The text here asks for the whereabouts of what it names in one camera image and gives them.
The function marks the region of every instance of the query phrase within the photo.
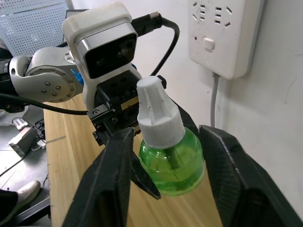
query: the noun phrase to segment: white shoe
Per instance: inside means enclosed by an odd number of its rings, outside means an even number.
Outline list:
[[[20,188],[17,191],[18,193],[17,204],[15,205],[14,209],[10,212],[10,214],[7,215],[7,217],[2,222],[0,222],[0,226],[8,222],[20,208],[30,203],[38,195],[39,191],[40,191],[39,181],[32,181],[31,183],[28,183],[24,187]]]

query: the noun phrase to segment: plastic bottle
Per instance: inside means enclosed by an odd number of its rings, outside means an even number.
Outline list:
[[[185,128],[176,104],[157,77],[141,79],[138,123],[143,134],[139,160],[158,190],[182,195],[204,177],[205,163],[199,139]]]

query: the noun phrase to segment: wooden table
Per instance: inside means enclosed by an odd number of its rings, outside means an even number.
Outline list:
[[[85,110],[82,96],[54,106]],[[46,149],[50,182],[52,226],[62,225],[80,179],[104,147],[92,136],[94,127],[87,116],[44,111]],[[142,136],[134,138],[138,154]],[[193,192],[163,196],[157,201],[131,184],[127,219],[128,227],[221,227],[221,221],[210,189],[207,171]]]

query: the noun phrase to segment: switch button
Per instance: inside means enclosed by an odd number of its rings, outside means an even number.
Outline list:
[[[203,38],[203,47],[209,51],[212,52],[214,50],[214,40],[209,39],[209,38]]]

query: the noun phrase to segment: white bottle cap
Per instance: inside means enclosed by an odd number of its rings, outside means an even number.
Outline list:
[[[137,83],[138,123],[144,141],[153,148],[166,149],[178,144],[185,128],[177,105],[166,94],[161,80],[150,76]]]

